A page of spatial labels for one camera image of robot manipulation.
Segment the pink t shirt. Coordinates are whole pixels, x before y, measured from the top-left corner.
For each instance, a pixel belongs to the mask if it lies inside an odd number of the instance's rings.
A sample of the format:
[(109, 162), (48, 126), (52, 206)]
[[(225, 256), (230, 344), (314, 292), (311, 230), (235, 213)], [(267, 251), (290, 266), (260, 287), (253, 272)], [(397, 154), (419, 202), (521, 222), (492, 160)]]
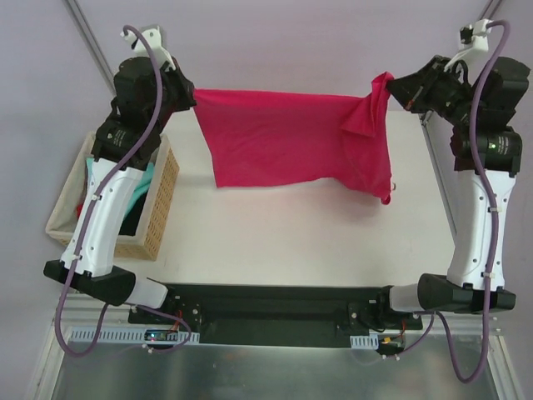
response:
[(197, 89), (194, 112), (218, 188), (269, 188), (332, 178), (387, 205), (392, 172), (386, 136), (393, 76), (365, 97)]

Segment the wicker basket with cloth liner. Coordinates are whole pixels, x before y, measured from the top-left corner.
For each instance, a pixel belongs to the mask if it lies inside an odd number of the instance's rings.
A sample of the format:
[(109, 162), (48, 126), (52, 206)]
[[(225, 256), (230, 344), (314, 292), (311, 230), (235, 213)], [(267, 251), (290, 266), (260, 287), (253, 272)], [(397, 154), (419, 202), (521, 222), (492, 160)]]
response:
[[(85, 197), (86, 158), (90, 155), (94, 138), (95, 133), (90, 132), (84, 139), (45, 227), (45, 233), (64, 246), (72, 239), (77, 224), (76, 207), (83, 203)], [(114, 253), (117, 258), (148, 261), (157, 259), (179, 173), (179, 166), (167, 135), (162, 135), (161, 144), (152, 154), (151, 161), (155, 164), (154, 176), (147, 191), (136, 234), (121, 235), (117, 238)]]

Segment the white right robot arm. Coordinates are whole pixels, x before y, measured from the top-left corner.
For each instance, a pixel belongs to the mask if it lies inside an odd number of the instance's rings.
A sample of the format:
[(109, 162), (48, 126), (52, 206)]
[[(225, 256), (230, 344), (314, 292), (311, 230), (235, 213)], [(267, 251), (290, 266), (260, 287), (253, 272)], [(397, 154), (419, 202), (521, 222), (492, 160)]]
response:
[(462, 60), (434, 56), (421, 70), (386, 87), (410, 113), (432, 111), (452, 124), (451, 151), (461, 194), (456, 247), (446, 274), (384, 287), (376, 322), (394, 328), (405, 313), (480, 314), (510, 311), (516, 295), (505, 288), (501, 262), (506, 209), (521, 168), (522, 139), (509, 124), (529, 87), (530, 69), (499, 57), (486, 82), (468, 82)]

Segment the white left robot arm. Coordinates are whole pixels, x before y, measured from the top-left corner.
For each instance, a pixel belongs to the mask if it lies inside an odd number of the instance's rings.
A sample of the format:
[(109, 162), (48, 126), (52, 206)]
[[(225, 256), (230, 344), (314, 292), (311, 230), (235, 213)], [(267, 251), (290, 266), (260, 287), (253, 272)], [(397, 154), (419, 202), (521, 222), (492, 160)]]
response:
[(116, 96), (96, 131), (87, 194), (73, 237), (58, 260), (46, 262), (43, 273), (109, 305), (147, 307), (150, 318), (166, 324), (177, 307), (167, 298), (167, 287), (115, 266), (113, 257), (134, 189), (171, 115), (195, 106), (194, 86), (175, 59), (156, 71), (148, 57), (122, 62), (113, 81)]

